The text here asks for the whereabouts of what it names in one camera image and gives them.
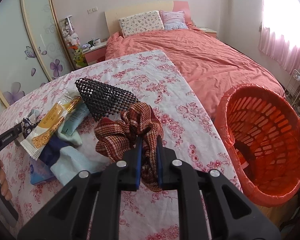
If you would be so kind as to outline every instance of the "plastic basket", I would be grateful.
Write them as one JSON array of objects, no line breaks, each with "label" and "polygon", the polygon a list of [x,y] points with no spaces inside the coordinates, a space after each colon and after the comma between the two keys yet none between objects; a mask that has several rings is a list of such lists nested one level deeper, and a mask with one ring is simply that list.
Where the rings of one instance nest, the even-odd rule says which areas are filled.
[{"label": "plastic basket", "polygon": [[[293,197],[300,187],[300,118],[284,98],[258,85],[237,85],[221,98],[214,124],[251,201],[272,207]],[[252,180],[241,168],[236,141],[250,149]]]}]

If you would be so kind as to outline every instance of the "floral pillow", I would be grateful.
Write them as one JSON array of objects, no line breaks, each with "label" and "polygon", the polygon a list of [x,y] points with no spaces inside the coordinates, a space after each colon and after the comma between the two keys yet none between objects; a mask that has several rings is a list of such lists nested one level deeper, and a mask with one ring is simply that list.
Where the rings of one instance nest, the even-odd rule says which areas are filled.
[{"label": "floral pillow", "polygon": [[119,19],[119,25],[124,38],[150,31],[163,31],[164,26],[159,11],[135,14]]},{"label": "floral pillow", "polygon": [[185,12],[165,12],[160,10],[160,16],[166,31],[187,29],[185,21]]}]

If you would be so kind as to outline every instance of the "bedside table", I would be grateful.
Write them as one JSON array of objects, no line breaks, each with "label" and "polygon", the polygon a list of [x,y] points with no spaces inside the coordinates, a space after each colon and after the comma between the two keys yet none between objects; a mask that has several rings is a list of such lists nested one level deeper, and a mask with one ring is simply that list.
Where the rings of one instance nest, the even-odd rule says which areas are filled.
[{"label": "bedside table", "polygon": [[203,28],[203,27],[198,27],[200,30],[202,30],[203,32],[207,33],[208,35],[216,38],[217,37],[217,32],[212,30],[212,29],[208,29],[208,28]]},{"label": "bedside table", "polygon": [[95,46],[93,49],[89,49],[82,54],[87,60],[88,65],[93,65],[95,63],[105,61],[106,59],[106,49],[107,42],[102,42],[100,45]]}]

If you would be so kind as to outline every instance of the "table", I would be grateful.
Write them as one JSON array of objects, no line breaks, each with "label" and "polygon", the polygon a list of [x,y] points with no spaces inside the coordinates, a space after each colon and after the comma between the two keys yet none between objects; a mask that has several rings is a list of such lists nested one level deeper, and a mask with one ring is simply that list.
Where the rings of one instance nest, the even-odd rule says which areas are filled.
[{"label": "table", "polygon": [[[234,167],[212,121],[179,70],[161,50],[100,62],[34,90],[0,114],[0,134],[32,108],[38,109],[43,117],[66,89],[75,88],[74,82],[81,77],[133,92],[140,101],[152,106],[163,125],[163,144],[175,150],[177,158],[201,171],[218,169],[240,189]],[[78,128],[83,141],[78,150],[94,160],[99,155],[95,152],[95,125],[88,116]],[[31,185],[30,157],[14,143],[1,151],[0,158],[19,213],[17,227],[10,230],[15,235],[60,190],[61,184],[55,180],[40,186]],[[143,184],[137,192],[122,192],[119,230],[120,239],[178,239],[177,192],[155,193]]]},{"label": "table", "polygon": [[212,29],[208,29],[205,27],[198,27],[200,30],[202,30],[203,32],[207,33],[208,35],[216,38],[217,37],[217,32],[212,30]]},{"label": "table", "polygon": [[105,60],[107,49],[106,46],[107,42],[104,41],[99,45],[94,46],[93,49],[89,49],[82,53],[85,56],[89,66]]}]

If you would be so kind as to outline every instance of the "sheer curtain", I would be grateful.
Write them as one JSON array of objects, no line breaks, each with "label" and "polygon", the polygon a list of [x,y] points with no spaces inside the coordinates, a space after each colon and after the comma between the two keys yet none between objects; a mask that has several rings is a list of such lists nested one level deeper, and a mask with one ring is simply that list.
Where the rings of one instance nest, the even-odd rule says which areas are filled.
[{"label": "sheer curtain", "polygon": [[299,0],[263,0],[258,48],[287,72],[300,69]]}]

